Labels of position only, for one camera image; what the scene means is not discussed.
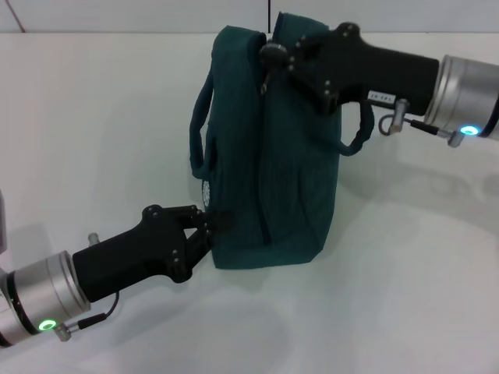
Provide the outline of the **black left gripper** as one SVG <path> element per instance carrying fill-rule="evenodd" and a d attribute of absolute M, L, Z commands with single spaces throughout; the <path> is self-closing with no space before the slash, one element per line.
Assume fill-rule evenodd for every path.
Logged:
<path fill-rule="evenodd" d="M 230 231 L 235 224 L 229 211 L 149 206 L 134 228 L 73 254 L 76 278 L 90 302 L 152 276 L 183 283 L 210 251 L 210 231 Z"/>

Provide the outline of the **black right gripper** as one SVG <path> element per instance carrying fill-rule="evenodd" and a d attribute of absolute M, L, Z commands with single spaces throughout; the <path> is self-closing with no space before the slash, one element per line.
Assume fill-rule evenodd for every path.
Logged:
<path fill-rule="evenodd" d="M 393 109 L 409 102 L 408 113 L 422 116 L 434 95 L 440 63 L 370 45 L 354 23 L 304 37 L 289 50 L 273 41 L 259 51 L 264 66 L 287 66 L 292 85 L 324 115 L 349 103 Z"/>

